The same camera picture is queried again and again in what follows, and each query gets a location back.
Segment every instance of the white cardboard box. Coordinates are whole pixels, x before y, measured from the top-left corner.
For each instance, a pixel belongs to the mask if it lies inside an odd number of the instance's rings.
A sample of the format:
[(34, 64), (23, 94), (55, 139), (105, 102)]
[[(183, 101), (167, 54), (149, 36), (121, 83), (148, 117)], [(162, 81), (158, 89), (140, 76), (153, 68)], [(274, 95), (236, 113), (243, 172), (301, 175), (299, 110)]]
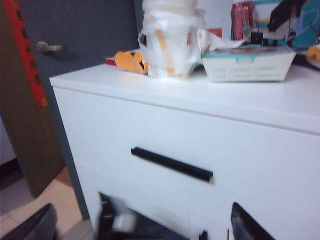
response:
[(286, 45), (251, 45), (217, 49), (207, 53), (202, 62), (212, 82), (274, 82), (285, 79), (295, 55)]

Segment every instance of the door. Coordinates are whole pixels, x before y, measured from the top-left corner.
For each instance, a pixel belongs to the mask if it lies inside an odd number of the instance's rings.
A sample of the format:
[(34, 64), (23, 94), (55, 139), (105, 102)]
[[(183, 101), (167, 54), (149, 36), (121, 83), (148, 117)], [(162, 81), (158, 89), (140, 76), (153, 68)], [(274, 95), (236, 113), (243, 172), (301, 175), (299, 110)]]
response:
[[(138, 33), (135, 2), (132, 0), (19, 0), (18, 2), (61, 152), (70, 173), (82, 216), (85, 218), (88, 212), (49, 77), (103, 64), (105, 57), (113, 56), (119, 50), (136, 49)], [(36, 47), (41, 41), (49, 45), (66, 46), (66, 49), (42, 53)]]

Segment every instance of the cabinet top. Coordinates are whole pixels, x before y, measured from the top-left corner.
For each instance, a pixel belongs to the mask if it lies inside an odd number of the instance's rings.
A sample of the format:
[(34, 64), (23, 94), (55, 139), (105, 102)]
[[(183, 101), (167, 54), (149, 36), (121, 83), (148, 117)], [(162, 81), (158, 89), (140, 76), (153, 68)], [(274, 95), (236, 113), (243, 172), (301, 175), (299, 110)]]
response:
[(320, 73), (291, 66), (283, 82), (157, 79), (105, 64), (50, 78), (54, 88), (320, 136)]

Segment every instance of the door handle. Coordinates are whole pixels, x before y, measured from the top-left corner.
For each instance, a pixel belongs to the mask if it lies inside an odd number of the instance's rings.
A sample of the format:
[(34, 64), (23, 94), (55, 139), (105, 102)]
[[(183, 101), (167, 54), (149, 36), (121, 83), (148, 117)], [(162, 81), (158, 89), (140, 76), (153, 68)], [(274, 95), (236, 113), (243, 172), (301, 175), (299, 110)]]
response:
[(57, 52), (67, 49), (67, 46), (64, 45), (49, 45), (45, 41), (38, 41), (36, 44), (36, 49), (42, 53), (47, 54), (48, 52)]

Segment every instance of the floor tile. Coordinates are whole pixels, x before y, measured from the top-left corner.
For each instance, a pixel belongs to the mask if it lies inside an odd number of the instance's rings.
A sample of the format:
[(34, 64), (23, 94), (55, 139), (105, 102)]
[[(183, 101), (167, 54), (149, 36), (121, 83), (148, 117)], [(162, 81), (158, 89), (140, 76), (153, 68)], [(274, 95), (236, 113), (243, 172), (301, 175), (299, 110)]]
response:
[(16, 228), (18, 224), (15, 223), (10, 217), (0, 222), (0, 238), (4, 237), (11, 230)]
[(91, 230), (87, 235), (85, 235), (81, 240), (96, 240), (96, 235), (93, 230)]
[(0, 210), (0, 222), (4, 221), (8, 217), (8, 214)]
[(33, 200), (25, 179), (17, 181), (0, 192), (0, 208), (5, 213), (12, 212)]
[(53, 180), (34, 201), (7, 213), (20, 224), (47, 203), (52, 203), (57, 212), (58, 237), (61, 237), (81, 220), (81, 213), (73, 188), (57, 180)]
[(58, 240), (80, 240), (92, 231), (90, 220), (81, 220)]

